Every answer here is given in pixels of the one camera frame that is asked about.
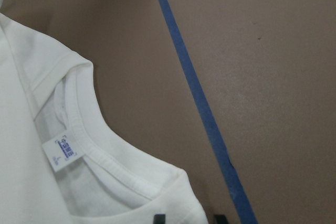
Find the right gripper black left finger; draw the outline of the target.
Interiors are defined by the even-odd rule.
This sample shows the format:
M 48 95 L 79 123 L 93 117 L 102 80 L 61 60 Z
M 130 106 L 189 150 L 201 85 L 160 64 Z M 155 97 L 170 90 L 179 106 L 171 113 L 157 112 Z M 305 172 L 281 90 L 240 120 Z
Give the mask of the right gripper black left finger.
M 157 212 L 153 216 L 153 224 L 166 224 L 166 212 L 165 211 Z

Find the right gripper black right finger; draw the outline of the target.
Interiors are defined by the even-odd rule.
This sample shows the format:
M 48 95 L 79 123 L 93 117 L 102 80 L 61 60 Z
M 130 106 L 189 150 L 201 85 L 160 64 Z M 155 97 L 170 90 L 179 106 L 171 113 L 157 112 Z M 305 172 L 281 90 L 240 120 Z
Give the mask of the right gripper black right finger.
M 228 219 L 224 211 L 214 211 L 213 224 L 228 224 Z

